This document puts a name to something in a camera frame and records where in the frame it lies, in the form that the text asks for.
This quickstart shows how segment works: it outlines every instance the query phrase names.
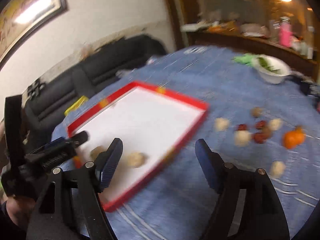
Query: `blue gripper pad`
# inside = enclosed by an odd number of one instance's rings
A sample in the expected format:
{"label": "blue gripper pad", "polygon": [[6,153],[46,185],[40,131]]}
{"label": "blue gripper pad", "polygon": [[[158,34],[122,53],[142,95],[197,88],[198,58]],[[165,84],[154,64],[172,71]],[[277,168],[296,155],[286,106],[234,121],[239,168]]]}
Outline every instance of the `blue gripper pad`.
{"label": "blue gripper pad", "polygon": [[209,187],[220,194],[223,190],[224,161],[219,154],[210,150],[203,139],[196,141],[195,152]]}
{"label": "blue gripper pad", "polygon": [[96,165],[95,175],[99,181],[100,190],[109,187],[110,181],[118,166],[123,152],[123,143],[119,138],[114,138],[108,150],[98,155],[94,161]]}

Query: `painting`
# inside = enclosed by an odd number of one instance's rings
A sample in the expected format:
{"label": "painting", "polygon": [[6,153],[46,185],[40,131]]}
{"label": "painting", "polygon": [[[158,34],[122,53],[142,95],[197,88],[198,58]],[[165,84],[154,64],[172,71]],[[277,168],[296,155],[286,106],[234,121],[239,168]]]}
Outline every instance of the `painting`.
{"label": "painting", "polygon": [[34,30],[65,9],[65,0],[10,0],[0,13],[0,68]]}

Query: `blue tablecloth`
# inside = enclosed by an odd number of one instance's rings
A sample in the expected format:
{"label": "blue tablecloth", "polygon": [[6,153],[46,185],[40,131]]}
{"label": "blue tablecloth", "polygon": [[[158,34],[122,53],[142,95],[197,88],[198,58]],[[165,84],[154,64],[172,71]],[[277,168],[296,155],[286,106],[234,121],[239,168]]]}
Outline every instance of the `blue tablecloth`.
{"label": "blue tablecloth", "polygon": [[[272,180],[287,217],[293,237],[305,223],[320,197],[320,116],[298,85],[285,81],[279,85],[265,83],[256,71],[232,62],[237,54],[214,46],[184,49],[168,54],[154,63],[135,70],[106,87],[77,111],[71,112],[56,127],[52,139],[66,137],[66,125],[133,80],[164,85],[166,88],[199,98],[211,105],[207,120],[175,160],[143,190],[107,217],[120,240],[194,239],[204,230],[214,209],[217,194],[208,187],[194,153],[195,141],[204,138],[224,161],[238,168],[269,171],[273,161],[282,161],[286,170],[281,179]],[[234,127],[255,120],[250,109],[263,107],[263,119],[281,118],[284,125],[265,144],[234,146]],[[230,120],[227,131],[216,132],[214,120]],[[303,125],[307,138],[294,150],[281,146],[284,132]],[[235,216],[233,225],[239,225]]]}

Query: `black sofa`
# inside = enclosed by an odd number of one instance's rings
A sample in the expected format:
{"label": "black sofa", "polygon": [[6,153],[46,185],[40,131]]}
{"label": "black sofa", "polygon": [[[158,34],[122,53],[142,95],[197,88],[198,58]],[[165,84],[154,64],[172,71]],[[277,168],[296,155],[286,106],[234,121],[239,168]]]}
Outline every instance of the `black sofa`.
{"label": "black sofa", "polygon": [[25,104],[30,131],[26,152],[50,142],[54,128],[65,117],[65,110],[81,96],[91,98],[116,82],[118,70],[142,67],[152,55],[165,54],[159,41],[139,35],[106,44],[97,53],[63,72]]}

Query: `green vegetable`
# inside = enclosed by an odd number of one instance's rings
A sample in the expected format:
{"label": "green vegetable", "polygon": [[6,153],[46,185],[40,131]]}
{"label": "green vegetable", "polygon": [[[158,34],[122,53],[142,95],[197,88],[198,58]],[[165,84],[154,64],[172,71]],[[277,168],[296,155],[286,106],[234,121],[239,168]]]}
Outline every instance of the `green vegetable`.
{"label": "green vegetable", "polygon": [[258,61],[261,67],[263,67],[264,69],[272,72],[272,73],[276,73],[276,74],[280,74],[279,69],[273,69],[273,66],[269,66],[267,60],[263,57],[258,57]]}

